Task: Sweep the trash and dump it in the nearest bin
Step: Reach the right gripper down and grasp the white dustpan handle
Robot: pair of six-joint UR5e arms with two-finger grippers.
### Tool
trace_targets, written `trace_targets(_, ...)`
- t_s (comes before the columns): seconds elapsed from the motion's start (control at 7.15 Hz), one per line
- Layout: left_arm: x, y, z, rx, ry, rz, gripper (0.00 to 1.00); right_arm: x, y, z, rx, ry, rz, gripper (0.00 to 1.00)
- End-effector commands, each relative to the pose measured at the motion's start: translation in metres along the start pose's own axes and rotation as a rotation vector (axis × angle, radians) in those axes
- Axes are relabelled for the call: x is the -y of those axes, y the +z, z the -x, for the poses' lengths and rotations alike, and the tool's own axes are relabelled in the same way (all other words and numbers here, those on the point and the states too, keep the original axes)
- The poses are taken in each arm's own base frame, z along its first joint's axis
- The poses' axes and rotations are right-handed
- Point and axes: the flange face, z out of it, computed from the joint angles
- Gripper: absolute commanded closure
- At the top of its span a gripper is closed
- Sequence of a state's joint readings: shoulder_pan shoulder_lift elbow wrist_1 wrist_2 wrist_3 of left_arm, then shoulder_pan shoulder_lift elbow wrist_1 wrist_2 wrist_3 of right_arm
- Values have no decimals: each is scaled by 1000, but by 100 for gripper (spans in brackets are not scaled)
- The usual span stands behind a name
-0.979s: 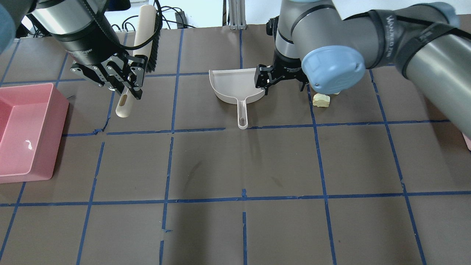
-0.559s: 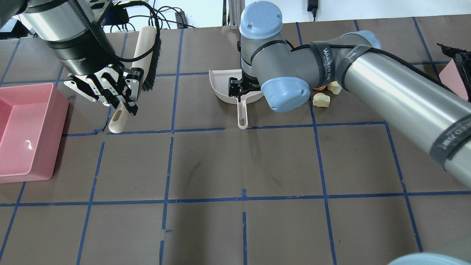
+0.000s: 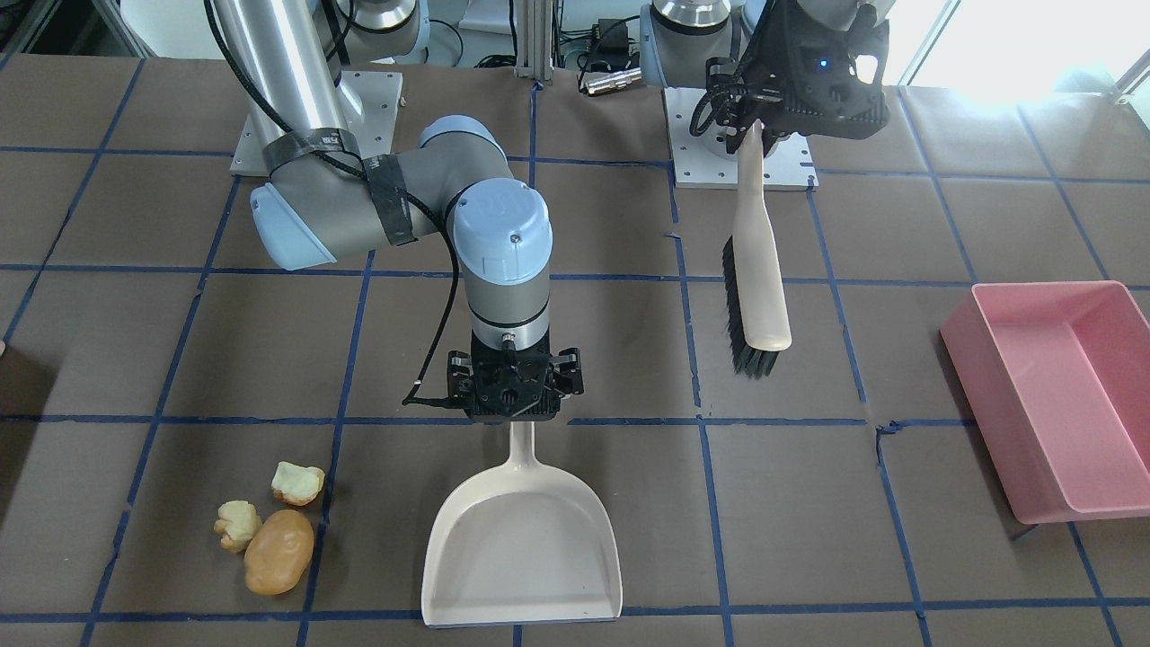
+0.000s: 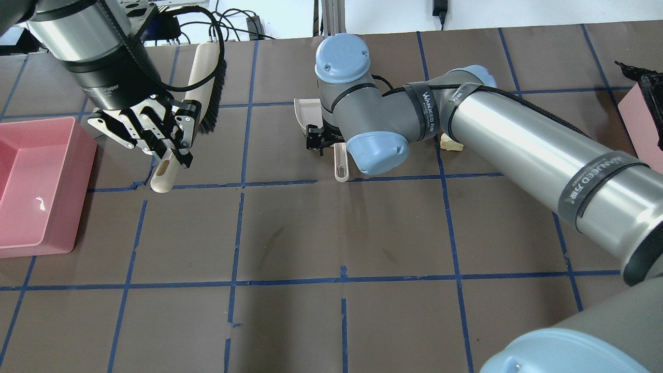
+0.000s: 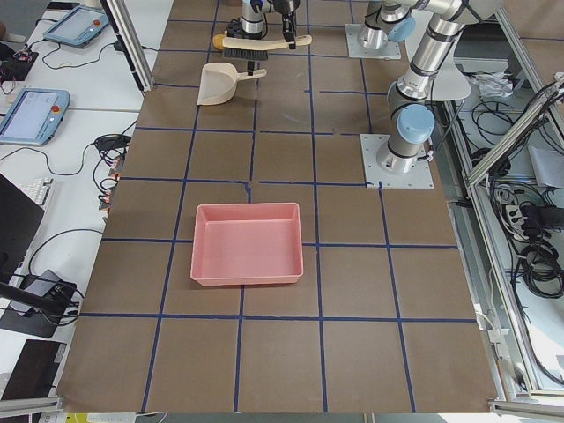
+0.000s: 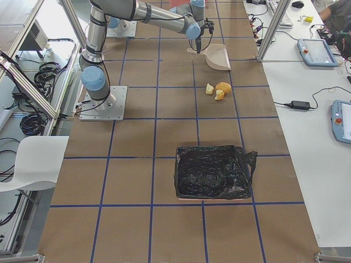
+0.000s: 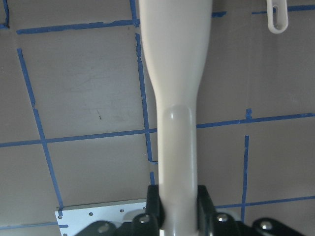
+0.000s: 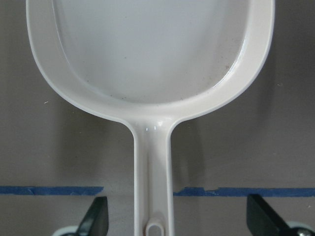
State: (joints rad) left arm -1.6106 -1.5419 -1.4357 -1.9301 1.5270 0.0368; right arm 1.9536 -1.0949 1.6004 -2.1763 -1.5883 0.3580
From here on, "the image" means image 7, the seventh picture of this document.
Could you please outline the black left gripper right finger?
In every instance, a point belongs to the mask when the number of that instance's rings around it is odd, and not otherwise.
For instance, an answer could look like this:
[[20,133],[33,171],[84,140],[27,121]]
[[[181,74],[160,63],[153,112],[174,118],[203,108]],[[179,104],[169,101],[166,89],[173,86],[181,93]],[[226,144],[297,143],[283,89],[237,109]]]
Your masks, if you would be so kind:
[[197,224],[199,236],[237,236],[238,226],[226,212],[218,212],[206,186],[199,185],[197,192]]

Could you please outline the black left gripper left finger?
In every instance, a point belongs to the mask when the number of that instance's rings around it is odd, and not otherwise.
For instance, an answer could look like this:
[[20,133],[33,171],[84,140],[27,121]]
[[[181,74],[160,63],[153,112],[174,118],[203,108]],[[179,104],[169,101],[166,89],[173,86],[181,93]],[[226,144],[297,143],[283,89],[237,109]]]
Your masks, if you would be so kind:
[[133,218],[132,236],[159,236],[164,221],[164,210],[159,197],[158,185],[149,185],[145,212]]

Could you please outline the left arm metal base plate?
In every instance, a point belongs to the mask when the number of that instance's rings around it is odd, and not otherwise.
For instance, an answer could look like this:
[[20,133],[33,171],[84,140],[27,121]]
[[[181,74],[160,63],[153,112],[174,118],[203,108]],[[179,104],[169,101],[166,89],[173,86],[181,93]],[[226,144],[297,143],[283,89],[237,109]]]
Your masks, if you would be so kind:
[[116,227],[145,212],[146,199],[64,207],[55,211],[62,236],[74,236],[96,221],[108,221]]

